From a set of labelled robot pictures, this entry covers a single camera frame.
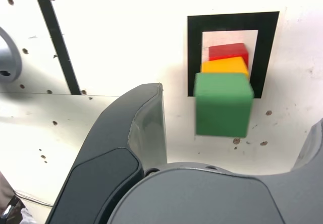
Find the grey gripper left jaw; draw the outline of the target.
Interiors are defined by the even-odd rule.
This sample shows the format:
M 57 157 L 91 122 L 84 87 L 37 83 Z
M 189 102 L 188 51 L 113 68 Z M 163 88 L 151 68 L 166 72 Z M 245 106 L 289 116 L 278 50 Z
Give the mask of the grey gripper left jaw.
M 166 163 L 163 86 L 142 84 L 99 115 L 46 221 L 107 223 L 145 171 Z

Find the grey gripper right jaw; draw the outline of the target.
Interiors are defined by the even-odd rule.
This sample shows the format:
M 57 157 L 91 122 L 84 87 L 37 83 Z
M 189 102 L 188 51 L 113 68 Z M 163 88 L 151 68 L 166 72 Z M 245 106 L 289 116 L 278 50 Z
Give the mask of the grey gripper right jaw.
M 310 129 L 289 172 L 166 169 L 136 184 L 109 223 L 322 223 L 322 122 Z

